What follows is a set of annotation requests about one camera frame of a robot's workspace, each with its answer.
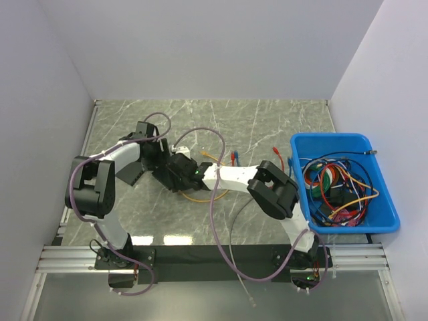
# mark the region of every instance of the black cable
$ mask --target black cable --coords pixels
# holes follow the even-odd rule
[[[306,170],[306,167],[308,166],[308,164],[310,164],[312,161],[316,161],[316,160],[318,160],[318,159],[321,159],[321,158],[324,158],[324,157],[326,157],[326,156],[330,156],[330,155],[334,155],[334,154],[357,154],[357,155],[371,155],[371,154],[375,154],[376,153],[376,151],[375,150],[372,150],[372,149],[370,149],[370,150],[368,150],[368,151],[366,151],[366,152],[329,152],[329,153],[327,153],[327,154],[324,154],[324,155],[322,155],[322,156],[320,156],[320,157],[318,157],[318,158],[313,158],[312,160],[310,160],[305,166],[304,166],[304,168],[302,169],[302,172],[304,172],[305,170]]]

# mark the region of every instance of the white wall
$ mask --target white wall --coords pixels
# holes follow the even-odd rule
[[[427,1],[385,0],[331,101],[336,129],[379,150],[401,218],[380,239],[408,320],[428,319],[427,12]]]
[[[0,320],[18,320],[93,101],[36,0],[0,9]]]
[[[331,98],[382,0],[40,2],[95,98]]]

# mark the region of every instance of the black mounting plate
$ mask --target black mounting plate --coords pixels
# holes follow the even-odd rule
[[[291,245],[234,245],[233,255],[237,267],[253,278],[264,278],[274,273],[284,261]],[[327,248],[328,267],[332,267],[330,250]],[[216,245],[143,245],[134,246],[135,258],[153,266],[156,282],[195,282],[236,280],[236,273],[225,263]],[[324,251],[318,248],[317,258],[320,269],[325,266]],[[305,270],[312,266],[293,266],[276,276],[273,282],[290,282],[290,269]],[[97,259],[96,270],[119,270],[110,262]],[[150,273],[144,269],[138,271],[138,284],[148,284]]]

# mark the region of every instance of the white cable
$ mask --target white cable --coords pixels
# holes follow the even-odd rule
[[[234,225],[234,223],[235,223],[235,221],[236,221],[236,219],[237,219],[237,217],[238,217],[238,215],[243,211],[243,209],[248,205],[248,204],[250,204],[251,203],[251,201],[253,200],[253,198],[250,198],[239,210],[238,210],[238,212],[235,214],[235,217],[233,218],[233,221],[232,221],[232,225],[231,225],[231,227],[230,227],[230,230],[229,230],[229,252],[230,252],[230,258],[232,259],[232,263],[233,263],[233,265],[235,266],[235,267],[237,267],[236,266],[236,263],[235,263],[235,258],[233,257],[233,251],[232,251],[232,231],[233,231],[233,225]],[[248,292],[248,289],[247,289],[247,287],[245,286],[245,284],[243,283],[243,280],[242,280],[242,278],[241,278],[241,276],[239,275],[239,274],[236,274],[237,275],[237,277],[238,277],[238,279],[239,279],[239,282],[241,283],[241,285],[242,285],[242,288],[244,289],[244,291],[245,291],[245,293],[247,294],[247,296],[248,296],[248,300],[250,301],[250,303],[251,303],[251,305],[253,306],[253,308],[255,308],[256,307],[256,304],[255,304],[255,300],[254,300],[254,298],[251,296],[251,294]]]

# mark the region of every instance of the floor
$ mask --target floor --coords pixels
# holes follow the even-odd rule
[[[297,132],[333,132],[325,100],[103,100],[96,111],[85,155],[107,149],[119,138],[135,130],[136,122],[151,112],[163,111],[173,127],[167,138],[174,143],[187,129],[207,126],[217,129],[226,140],[226,155],[238,150],[241,166],[270,160],[279,165],[275,146],[286,158],[291,156],[290,138]],[[150,119],[162,132],[166,120]],[[197,162],[209,161],[200,154],[217,156],[219,139],[209,132],[191,133],[182,144],[189,147]],[[207,199],[209,192],[192,194]],[[229,192],[215,202],[215,226],[222,243],[227,242],[231,217],[249,195]],[[171,193],[149,173],[131,187],[116,180],[115,210],[122,226],[135,245],[215,244],[208,218],[208,204],[192,203],[178,193]],[[278,221],[250,203],[234,227],[233,243],[288,243]],[[71,213],[62,245],[88,245],[96,238],[88,224]],[[366,243],[365,235],[325,235],[328,243]]]

